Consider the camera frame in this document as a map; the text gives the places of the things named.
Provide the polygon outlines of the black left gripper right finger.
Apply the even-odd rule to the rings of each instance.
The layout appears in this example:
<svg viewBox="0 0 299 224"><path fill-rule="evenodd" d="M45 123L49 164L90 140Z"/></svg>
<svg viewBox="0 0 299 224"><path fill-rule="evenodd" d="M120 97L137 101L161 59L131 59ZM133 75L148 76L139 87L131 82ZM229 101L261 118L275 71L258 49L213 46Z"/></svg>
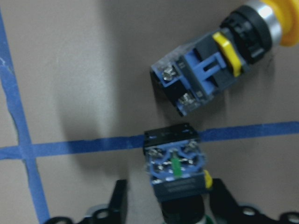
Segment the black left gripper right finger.
<svg viewBox="0 0 299 224"><path fill-rule="evenodd" d="M210 191L210 208L217 224L297 224L299 213L285 212L279 219L272 219L249 205L240 205L229 192L224 182L213 179Z"/></svg>

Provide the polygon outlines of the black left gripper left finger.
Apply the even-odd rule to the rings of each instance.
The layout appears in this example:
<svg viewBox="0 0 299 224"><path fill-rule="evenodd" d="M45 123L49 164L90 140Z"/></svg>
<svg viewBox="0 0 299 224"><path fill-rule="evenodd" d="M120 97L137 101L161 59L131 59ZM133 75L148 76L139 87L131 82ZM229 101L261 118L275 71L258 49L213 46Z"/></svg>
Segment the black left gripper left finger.
<svg viewBox="0 0 299 224"><path fill-rule="evenodd" d="M128 181L117 180L109 204L90 207L80 224L124 224L128 212Z"/></svg>

